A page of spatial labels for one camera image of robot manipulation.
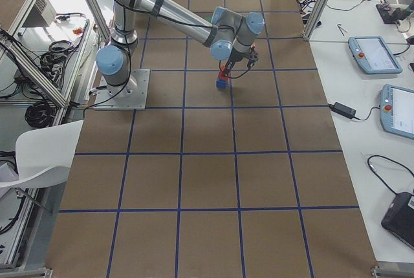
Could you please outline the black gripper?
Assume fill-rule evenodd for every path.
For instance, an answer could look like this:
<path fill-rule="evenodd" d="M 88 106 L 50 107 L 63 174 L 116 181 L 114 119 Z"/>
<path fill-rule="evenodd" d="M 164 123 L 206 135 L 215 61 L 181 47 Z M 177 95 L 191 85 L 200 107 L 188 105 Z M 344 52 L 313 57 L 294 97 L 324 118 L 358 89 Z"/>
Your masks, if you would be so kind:
<path fill-rule="evenodd" d="M 221 76 L 222 77 L 230 77 L 230 73 L 234 67 L 234 65 L 240 61 L 242 61 L 243 59 L 247 60 L 247 69 L 250 70 L 251 69 L 251 63 L 250 63 L 250 53 L 251 50 L 248 49 L 246 52 L 239 52 L 236 49 L 232 49 L 230 57 L 228 58 L 228 61 L 226 62 L 226 66 L 222 65 L 221 66 Z"/>

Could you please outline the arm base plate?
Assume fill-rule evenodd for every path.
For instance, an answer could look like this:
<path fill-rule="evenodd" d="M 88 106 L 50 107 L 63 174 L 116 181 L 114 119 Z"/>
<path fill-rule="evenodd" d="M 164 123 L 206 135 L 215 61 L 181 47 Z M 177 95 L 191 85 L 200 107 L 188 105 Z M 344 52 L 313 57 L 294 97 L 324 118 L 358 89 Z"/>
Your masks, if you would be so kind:
<path fill-rule="evenodd" d="M 122 85 L 107 85 L 105 78 L 101 76 L 100 86 L 105 86 L 105 89 L 97 92 L 93 108 L 101 111 L 144 110 L 150 72 L 150 69 L 133 69 L 124 89 Z"/>

